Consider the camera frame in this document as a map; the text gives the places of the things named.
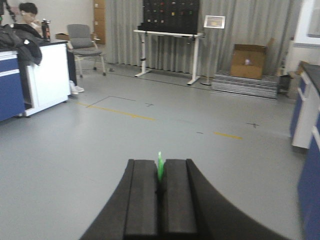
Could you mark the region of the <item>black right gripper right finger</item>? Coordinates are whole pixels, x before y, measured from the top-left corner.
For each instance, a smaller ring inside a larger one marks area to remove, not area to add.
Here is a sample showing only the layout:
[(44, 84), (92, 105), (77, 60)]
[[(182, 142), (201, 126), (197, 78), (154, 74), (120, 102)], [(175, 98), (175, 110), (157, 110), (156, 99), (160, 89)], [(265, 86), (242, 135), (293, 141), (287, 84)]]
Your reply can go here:
[(168, 240), (284, 240), (227, 200), (192, 159), (167, 159), (161, 230)]

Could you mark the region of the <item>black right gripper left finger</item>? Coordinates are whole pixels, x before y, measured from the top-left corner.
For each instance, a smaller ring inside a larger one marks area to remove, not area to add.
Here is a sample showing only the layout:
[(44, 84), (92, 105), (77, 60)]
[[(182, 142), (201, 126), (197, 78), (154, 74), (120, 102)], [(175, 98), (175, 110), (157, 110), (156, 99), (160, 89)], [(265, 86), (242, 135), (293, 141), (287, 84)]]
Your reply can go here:
[(153, 160), (130, 159), (113, 194), (82, 240), (157, 240), (158, 177)]

